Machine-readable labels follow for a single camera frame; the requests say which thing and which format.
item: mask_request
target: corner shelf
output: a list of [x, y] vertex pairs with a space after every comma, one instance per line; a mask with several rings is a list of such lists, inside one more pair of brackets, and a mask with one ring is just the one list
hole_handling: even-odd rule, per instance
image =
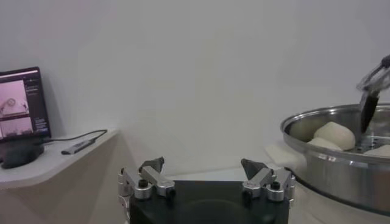
[[96, 142], [74, 155], [62, 155], [61, 151], [83, 141], [85, 138], [70, 142], [51, 143], [44, 147], [44, 153], [32, 163], [13, 169], [0, 168], [0, 190], [27, 187], [42, 183], [56, 176], [67, 167], [98, 148], [114, 137], [118, 131], [109, 130]]

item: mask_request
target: stainless steel pot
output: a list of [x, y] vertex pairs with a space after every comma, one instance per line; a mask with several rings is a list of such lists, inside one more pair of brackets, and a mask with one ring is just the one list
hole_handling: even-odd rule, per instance
[[[354, 132], [361, 140], [355, 149], [341, 152], [306, 143], [329, 121]], [[291, 116], [281, 129], [285, 142], [306, 158], [306, 170], [293, 170], [304, 182], [347, 204], [390, 215], [390, 158], [362, 154], [390, 144], [390, 104], [377, 107], [367, 136], [359, 135], [359, 123], [359, 105], [343, 105]]]

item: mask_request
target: silver clamp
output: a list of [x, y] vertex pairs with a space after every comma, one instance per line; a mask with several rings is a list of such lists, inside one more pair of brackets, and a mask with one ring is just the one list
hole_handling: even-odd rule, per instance
[[288, 170], [273, 171], [269, 168], [262, 168], [252, 179], [243, 182], [245, 202], [248, 203], [251, 199], [258, 198], [265, 192], [268, 200], [280, 202], [287, 198], [292, 206], [295, 182], [295, 177]]
[[157, 190], [157, 194], [168, 199], [171, 199], [176, 194], [175, 182], [166, 179], [163, 175], [160, 175], [151, 166], [142, 167], [141, 177], [152, 183]]
[[130, 223], [130, 197], [147, 200], [152, 195], [152, 185], [131, 169], [122, 168], [118, 174], [118, 200], [123, 207], [125, 217]]
[[276, 171], [276, 179], [266, 186], [267, 198], [270, 201], [283, 201], [286, 197], [290, 205], [294, 202], [295, 176], [288, 170]]
[[243, 182], [243, 193], [250, 198], [258, 198], [261, 195], [261, 189], [274, 179], [273, 170], [262, 168], [252, 179]]

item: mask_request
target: white dough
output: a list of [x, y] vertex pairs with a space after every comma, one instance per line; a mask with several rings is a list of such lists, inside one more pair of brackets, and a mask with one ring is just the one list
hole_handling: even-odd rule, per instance
[[308, 142], [308, 144], [324, 147], [327, 149], [341, 150], [340, 147], [338, 147], [336, 144], [323, 138], [313, 138], [310, 142]]
[[386, 156], [390, 157], [390, 145], [383, 145], [377, 149], [366, 151], [364, 154], [373, 156]]
[[342, 150], [352, 149], [355, 146], [355, 135], [348, 128], [334, 122], [328, 122], [314, 133], [315, 138], [328, 140]]

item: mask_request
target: black base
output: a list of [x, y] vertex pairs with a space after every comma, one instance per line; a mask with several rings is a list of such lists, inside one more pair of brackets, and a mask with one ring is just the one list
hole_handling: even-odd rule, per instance
[[172, 201], [158, 196], [130, 199], [131, 224], [287, 224], [289, 201], [269, 201], [263, 194], [246, 205], [239, 181], [175, 181]]
[[0, 144], [0, 163], [3, 169], [10, 169], [35, 161], [43, 152], [41, 139], [27, 139]]

